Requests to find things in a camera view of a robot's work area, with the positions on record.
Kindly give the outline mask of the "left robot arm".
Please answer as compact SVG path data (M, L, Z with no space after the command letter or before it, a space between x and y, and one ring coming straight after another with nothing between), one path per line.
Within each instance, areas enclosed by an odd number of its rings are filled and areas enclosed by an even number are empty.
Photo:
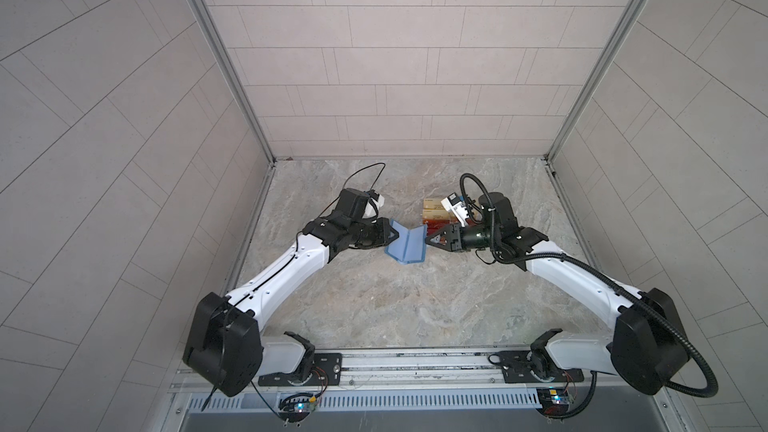
M286 252L245 285L223 296L207 294L194 312L183 362L228 397L261 376L284 374L306 381L314 345L293 332L269 337L266 323L340 252L386 247L398 239L390 221L379 214L383 204L374 190L343 189L328 215L309 222Z

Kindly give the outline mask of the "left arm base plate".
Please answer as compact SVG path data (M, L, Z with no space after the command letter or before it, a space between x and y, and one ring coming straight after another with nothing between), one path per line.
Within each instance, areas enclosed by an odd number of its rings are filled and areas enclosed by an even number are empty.
M320 387L337 386L343 355L341 353L314 353L312 360L303 359L290 373L274 373L258 378L261 387Z

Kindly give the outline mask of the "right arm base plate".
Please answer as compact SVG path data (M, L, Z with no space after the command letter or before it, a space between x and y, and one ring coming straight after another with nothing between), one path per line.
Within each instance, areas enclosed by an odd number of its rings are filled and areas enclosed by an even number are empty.
M560 369L545 352L505 350L488 356L491 365L501 369L505 383L583 382L581 369Z

